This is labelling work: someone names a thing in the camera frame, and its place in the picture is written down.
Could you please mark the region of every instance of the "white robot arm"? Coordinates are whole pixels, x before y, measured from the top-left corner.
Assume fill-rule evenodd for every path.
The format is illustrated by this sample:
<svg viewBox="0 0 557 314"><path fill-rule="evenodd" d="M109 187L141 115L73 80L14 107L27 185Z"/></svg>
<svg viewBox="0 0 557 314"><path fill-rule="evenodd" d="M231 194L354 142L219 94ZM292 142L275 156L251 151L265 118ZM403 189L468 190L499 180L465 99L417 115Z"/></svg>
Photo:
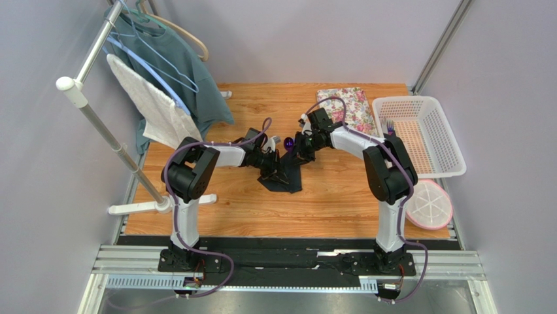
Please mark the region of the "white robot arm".
<svg viewBox="0 0 557 314"><path fill-rule="evenodd" d="M393 265L398 264L399 256L405 254L404 243L399 237L397 218L401 211L400 202L409 193L407 180L398 168L387 166L386 161L392 162L392 160L377 147L376 142L355 135L345 129L340 122L333 123L324 109L308 114L308 119L310 127L305 125L302 132L296 133L294 140L285 140L288 154L292 155L292 165L298 166L314 161L315 152L326 147L344 150L364 161L368 185L374 197L379 200L376 254L385 265L385 269L392 268ZM246 139L253 138L257 133L257 130L250 129ZM261 149L263 138L240 147L201 145L185 150L174 158L168 170L169 184L178 196L178 213L175 215L177 221L174 226L180 230L180 237L185 244L193 247L199 241L197 231L199 197L204 193L215 167L254 166L261 169L264 179L288 183L280 165L278 152L273 149ZM418 176L402 141L398 137L374 139L390 149L407 176L411 178L413 184L416 184ZM188 138L180 146L194 141ZM195 163L195 167L192 169L185 165L185 162ZM175 229L171 241L179 249L187 249L179 241Z"/></svg>

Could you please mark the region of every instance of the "white plastic basket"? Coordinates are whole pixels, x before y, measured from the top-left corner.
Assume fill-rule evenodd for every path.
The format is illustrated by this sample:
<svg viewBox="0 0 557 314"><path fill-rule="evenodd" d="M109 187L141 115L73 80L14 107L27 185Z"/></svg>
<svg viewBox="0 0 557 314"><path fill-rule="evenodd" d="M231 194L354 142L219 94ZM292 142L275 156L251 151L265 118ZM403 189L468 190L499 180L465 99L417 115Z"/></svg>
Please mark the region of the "white plastic basket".
<svg viewBox="0 0 557 314"><path fill-rule="evenodd" d="M386 133L381 119L394 122L396 135L404 142L418 178L448 178L466 172L466 163L437 99L384 97L376 98L371 106L381 134Z"/></svg>

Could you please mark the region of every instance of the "white cloth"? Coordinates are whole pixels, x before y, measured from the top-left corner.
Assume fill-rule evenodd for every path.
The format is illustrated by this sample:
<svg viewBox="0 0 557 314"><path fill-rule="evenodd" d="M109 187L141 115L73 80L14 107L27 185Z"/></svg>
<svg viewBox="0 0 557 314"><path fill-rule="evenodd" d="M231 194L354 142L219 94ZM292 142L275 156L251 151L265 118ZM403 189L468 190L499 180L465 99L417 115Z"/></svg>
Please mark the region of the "white cloth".
<svg viewBox="0 0 557 314"><path fill-rule="evenodd" d="M191 116L177 107L174 100L147 82L113 54L107 56L110 69L145 117L143 136L176 149L187 136L201 141L201 134Z"/></svg>

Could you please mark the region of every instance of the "gray wall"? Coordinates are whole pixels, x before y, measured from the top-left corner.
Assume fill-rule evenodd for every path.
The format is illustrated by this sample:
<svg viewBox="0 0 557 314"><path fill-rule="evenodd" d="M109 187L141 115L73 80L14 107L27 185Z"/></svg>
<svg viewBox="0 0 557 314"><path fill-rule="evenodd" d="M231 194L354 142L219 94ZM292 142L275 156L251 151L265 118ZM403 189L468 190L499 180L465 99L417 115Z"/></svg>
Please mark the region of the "gray wall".
<svg viewBox="0 0 557 314"><path fill-rule="evenodd" d="M500 313L555 313L557 3L476 0L424 95L467 173L448 181Z"/></svg>
<svg viewBox="0 0 557 314"><path fill-rule="evenodd" d="M459 0L156 1L200 38L217 82L412 85Z"/></svg>
<svg viewBox="0 0 557 314"><path fill-rule="evenodd" d="M56 90L93 41L104 1L13 0L0 18L0 307L75 313L130 173ZM134 151L137 113L101 56L84 93Z"/></svg>

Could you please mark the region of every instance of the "wooden table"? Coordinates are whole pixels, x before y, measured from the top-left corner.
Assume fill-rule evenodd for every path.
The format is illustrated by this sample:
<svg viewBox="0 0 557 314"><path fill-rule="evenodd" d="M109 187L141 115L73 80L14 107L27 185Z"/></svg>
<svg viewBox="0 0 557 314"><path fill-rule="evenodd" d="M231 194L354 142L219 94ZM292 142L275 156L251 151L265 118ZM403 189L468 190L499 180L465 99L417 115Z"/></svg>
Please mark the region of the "wooden table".
<svg viewBox="0 0 557 314"><path fill-rule="evenodd" d="M209 141L232 141L248 128L261 129L270 116L268 136L293 137L298 120L313 103L317 90L359 86L368 102L377 97L403 96L403 84L221 84L231 90L227 100L236 124L214 125ZM143 167L161 193L160 173L173 149L151 143ZM323 149L317 160L302 166L303 190L295 194L269 192L256 179L255 168L216 168L206 194L218 201L199 207L199 233L203 236L257 237L375 237L378 202L367 185L365 166L357 157L340 150ZM152 201L140 186L134 202ZM169 235L172 215L141 213L129 216L126 234ZM446 228L429 231L406 222L408 238L448 238Z"/></svg>

